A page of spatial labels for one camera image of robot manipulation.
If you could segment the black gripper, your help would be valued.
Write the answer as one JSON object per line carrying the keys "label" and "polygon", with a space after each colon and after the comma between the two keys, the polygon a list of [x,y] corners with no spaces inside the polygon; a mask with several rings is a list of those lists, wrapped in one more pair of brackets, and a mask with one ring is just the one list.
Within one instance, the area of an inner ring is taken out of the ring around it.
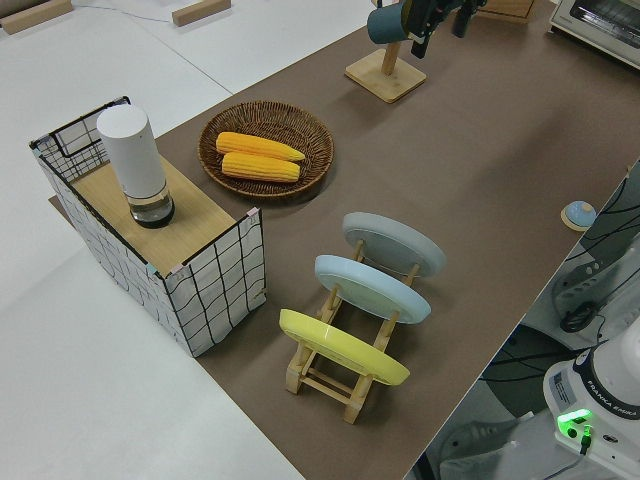
{"label": "black gripper", "polygon": [[413,44],[411,54],[416,58],[424,58],[429,45],[431,30],[434,30],[447,15],[460,8],[452,25],[452,34],[458,38],[464,38],[472,15],[478,8],[484,7],[484,1],[457,1],[457,0],[407,0],[402,2],[402,27],[404,30],[424,30],[412,32]]}

